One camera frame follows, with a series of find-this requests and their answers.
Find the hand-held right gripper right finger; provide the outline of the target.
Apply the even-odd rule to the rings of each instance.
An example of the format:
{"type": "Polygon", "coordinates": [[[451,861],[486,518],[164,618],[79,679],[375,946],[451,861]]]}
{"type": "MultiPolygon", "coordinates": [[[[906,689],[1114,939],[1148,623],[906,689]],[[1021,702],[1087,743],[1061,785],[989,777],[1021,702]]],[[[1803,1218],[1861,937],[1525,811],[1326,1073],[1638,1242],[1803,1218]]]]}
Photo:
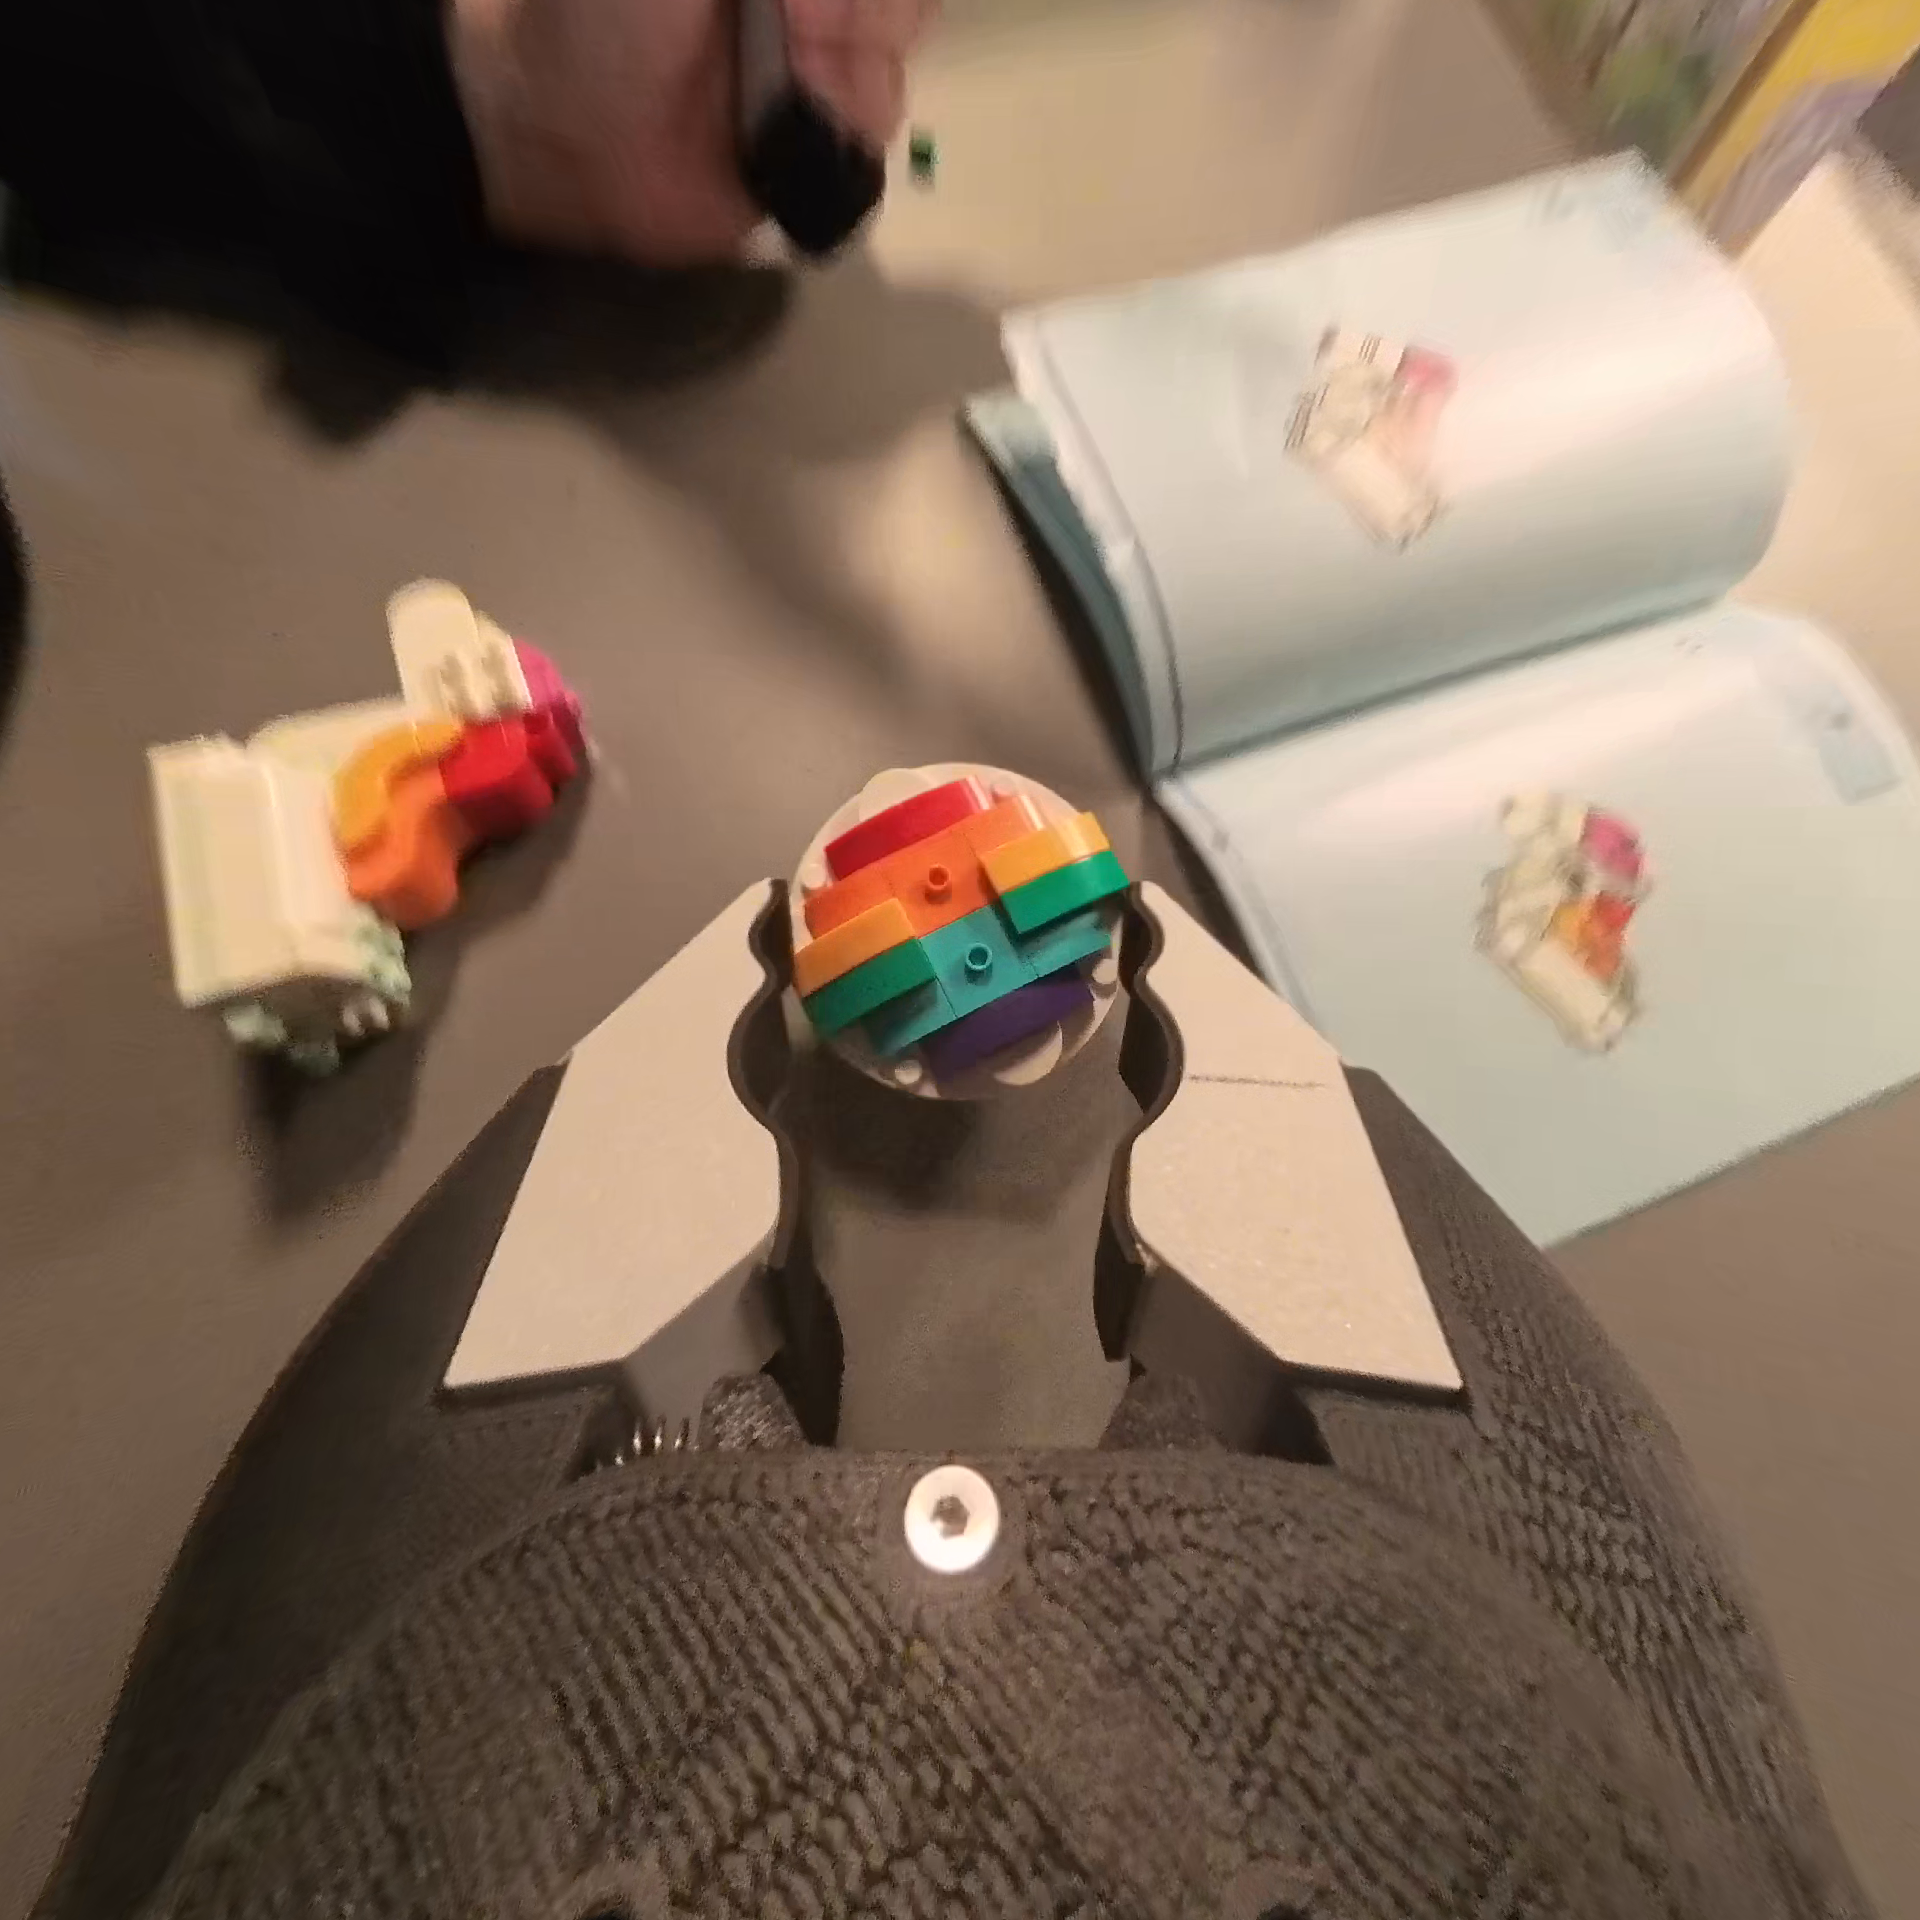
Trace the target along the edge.
{"type": "Polygon", "coordinates": [[[1119,915],[1119,1082],[1098,1237],[1107,1360],[1205,1397],[1465,1378],[1338,1048],[1157,882],[1119,915]]]}

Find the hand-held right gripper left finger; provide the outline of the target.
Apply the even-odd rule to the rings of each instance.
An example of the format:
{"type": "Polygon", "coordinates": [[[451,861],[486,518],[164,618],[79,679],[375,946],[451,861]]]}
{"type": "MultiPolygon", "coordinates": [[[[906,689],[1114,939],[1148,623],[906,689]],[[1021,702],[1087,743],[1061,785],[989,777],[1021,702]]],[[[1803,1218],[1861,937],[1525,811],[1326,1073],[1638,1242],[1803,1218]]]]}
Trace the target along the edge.
{"type": "Polygon", "coordinates": [[[753,882],[565,1055],[449,1398],[597,1387],[625,1441],[691,1441],[719,1382],[773,1373],[835,1437],[835,1304],[778,1107],[791,933],[783,882],[753,882]]]}

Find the round rainbow lego assembly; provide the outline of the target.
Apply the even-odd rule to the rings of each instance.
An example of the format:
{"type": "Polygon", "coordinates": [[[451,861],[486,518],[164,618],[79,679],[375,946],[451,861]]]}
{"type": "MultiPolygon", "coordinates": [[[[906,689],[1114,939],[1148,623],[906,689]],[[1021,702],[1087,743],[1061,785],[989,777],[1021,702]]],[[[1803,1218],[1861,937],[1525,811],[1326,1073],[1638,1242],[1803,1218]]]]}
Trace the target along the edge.
{"type": "Polygon", "coordinates": [[[786,885],[789,990],[878,1087],[962,1101],[1033,1087],[1115,1005],[1132,875],[1098,815],[977,760],[884,769],[786,885]]]}

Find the colourful lego box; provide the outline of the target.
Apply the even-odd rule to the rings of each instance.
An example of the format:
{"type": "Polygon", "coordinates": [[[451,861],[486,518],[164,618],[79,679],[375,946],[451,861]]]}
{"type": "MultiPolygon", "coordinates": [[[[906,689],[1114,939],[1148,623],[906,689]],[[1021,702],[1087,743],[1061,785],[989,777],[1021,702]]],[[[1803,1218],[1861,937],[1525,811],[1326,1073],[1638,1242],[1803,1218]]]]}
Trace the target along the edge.
{"type": "Polygon", "coordinates": [[[1916,57],[1916,1],[1490,1],[1583,152],[1637,152],[1747,249],[1916,57]]]}

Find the person's left hand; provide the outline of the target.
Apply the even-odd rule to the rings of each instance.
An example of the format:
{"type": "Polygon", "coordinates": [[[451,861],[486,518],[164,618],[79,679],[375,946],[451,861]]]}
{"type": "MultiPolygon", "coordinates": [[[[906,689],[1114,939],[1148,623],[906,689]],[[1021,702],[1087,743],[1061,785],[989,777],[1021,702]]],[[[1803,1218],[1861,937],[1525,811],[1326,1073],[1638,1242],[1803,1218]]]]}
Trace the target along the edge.
{"type": "MultiPolygon", "coordinates": [[[[884,166],[938,5],[779,5],[801,71],[884,166]]],[[[458,1],[445,38],[506,238],[676,269],[774,230],[737,163],[737,1],[458,1]]]]}

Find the open light blue instruction booklet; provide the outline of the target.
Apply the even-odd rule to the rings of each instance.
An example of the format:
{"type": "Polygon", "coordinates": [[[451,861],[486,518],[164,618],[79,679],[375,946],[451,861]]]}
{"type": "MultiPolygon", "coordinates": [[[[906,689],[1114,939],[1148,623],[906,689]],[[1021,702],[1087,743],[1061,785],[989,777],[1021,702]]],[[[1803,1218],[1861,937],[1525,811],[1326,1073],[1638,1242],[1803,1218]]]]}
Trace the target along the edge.
{"type": "Polygon", "coordinates": [[[1255,969],[1569,1240],[1917,1073],[1907,726],[1738,599],[1782,355],[1634,155],[1010,307],[966,424],[1255,969]]]}

